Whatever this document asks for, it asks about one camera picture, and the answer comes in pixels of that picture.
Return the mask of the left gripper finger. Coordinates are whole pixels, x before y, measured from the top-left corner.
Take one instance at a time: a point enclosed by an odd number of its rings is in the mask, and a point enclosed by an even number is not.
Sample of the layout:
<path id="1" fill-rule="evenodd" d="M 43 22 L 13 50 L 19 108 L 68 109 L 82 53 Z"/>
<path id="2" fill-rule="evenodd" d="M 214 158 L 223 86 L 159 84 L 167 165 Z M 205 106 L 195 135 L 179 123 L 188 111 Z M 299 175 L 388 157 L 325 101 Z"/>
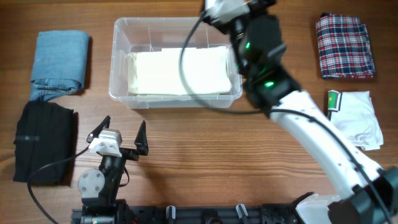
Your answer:
<path id="1" fill-rule="evenodd" d="M 147 156 L 149 153 L 149 145 L 146 136 L 146 121 L 143 120 L 134 141 L 136 151 L 139 155 Z"/>
<path id="2" fill-rule="evenodd" d="M 102 120 L 102 122 L 91 133 L 89 133 L 86 141 L 88 143 L 91 143 L 94 140 L 94 138 L 98 138 L 100 135 L 100 132 L 102 132 L 103 129 L 109 128 L 110 120 L 111 120 L 111 117 L 109 115 L 107 115 L 104 118 L 104 120 Z"/>

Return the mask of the cream cloth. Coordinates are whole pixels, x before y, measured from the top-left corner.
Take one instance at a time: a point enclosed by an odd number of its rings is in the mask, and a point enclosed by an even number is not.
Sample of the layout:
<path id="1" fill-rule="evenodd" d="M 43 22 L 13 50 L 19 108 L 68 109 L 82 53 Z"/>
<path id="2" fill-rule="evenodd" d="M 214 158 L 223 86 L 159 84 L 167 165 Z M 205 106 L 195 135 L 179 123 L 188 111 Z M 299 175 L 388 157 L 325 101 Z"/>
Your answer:
<path id="1" fill-rule="evenodd" d="M 187 48 L 183 75 L 179 72 L 180 48 L 158 52 L 131 52 L 128 92 L 133 95 L 218 95 L 231 90 L 227 74 L 227 48 Z"/>

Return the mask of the plaid shirt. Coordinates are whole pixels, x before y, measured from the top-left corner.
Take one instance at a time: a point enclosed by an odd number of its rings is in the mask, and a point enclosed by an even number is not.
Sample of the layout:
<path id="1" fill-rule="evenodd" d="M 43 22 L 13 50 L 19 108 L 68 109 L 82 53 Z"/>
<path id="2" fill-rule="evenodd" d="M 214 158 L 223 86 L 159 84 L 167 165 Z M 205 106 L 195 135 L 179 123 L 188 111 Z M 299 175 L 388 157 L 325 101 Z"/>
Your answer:
<path id="1" fill-rule="evenodd" d="M 315 23 L 323 79 L 376 76 L 368 29 L 360 18 L 323 13 Z"/>

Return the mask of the white printed t-shirt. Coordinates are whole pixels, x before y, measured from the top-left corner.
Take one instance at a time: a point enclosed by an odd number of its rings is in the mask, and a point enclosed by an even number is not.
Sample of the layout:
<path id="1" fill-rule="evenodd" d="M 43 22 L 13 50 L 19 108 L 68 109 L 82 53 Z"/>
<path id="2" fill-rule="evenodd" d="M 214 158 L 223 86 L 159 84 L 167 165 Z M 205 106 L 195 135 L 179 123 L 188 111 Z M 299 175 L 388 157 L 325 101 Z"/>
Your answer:
<path id="1" fill-rule="evenodd" d="M 354 146 L 378 150 L 384 138 L 369 91 L 328 92 L 328 119 Z"/>

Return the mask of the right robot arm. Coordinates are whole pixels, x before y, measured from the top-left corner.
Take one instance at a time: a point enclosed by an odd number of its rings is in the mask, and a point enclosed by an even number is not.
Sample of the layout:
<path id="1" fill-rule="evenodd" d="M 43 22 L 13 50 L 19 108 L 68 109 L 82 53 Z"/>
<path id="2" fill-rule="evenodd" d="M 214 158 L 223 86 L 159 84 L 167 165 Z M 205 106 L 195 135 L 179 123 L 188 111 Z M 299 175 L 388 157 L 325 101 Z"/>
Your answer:
<path id="1" fill-rule="evenodd" d="M 310 194 L 294 213 L 300 223 L 391 223 L 397 213 L 397 169 L 383 169 L 356 149 L 281 64 L 286 46 L 271 1 L 230 1 L 219 19 L 252 104 L 286 129 L 319 163 L 336 190 Z"/>

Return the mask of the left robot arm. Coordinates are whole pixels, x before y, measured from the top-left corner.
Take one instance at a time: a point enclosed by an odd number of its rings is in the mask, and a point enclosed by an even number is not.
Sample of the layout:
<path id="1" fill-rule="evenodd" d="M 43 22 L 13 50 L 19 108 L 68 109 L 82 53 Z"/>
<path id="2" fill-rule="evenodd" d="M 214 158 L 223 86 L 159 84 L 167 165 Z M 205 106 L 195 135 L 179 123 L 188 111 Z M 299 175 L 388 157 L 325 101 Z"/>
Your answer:
<path id="1" fill-rule="evenodd" d="M 146 136 L 146 122 L 139 127 L 134 149 L 121 146 L 120 131 L 111 129 L 110 117 L 105 119 L 88 135 L 88 150 L 102 156 L 97 169 L 84 171 L 78 180 L 81 193 L 81 217 L 74 218 L 75 223 L 139 223 L 138 217 L 129 208 L 124 199 L 117 199 L 123 174 L 128 174 L 127 161 L 138 161 L 147 156 L 149 146 Z"/>

